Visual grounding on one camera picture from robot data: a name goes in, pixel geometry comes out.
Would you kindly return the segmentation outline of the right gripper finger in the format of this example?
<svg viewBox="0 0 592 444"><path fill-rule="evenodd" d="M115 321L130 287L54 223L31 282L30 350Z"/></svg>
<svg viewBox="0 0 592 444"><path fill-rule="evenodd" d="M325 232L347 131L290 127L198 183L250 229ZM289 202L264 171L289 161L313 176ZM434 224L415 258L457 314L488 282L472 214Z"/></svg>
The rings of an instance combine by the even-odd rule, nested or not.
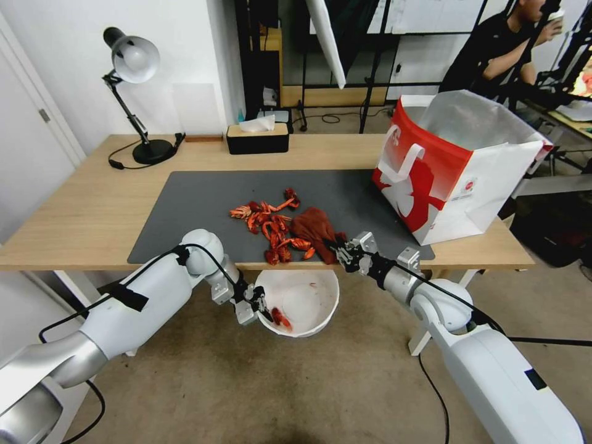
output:
<svg viewBox="0 0 592 444"><path fill-rule="evenodd" d="M329 249L333 251L336 259L359 259L361 247L352 241L329 241Z"/></svg>
<svg viewBox="0 0 592 444"><path fill-rule="evenodd" d="M337 256L338 262L344 268L347 273L358 273L363 276L368 275L368 256L361 255L361 256L345 256L345 255L338 255Z"/></svg>

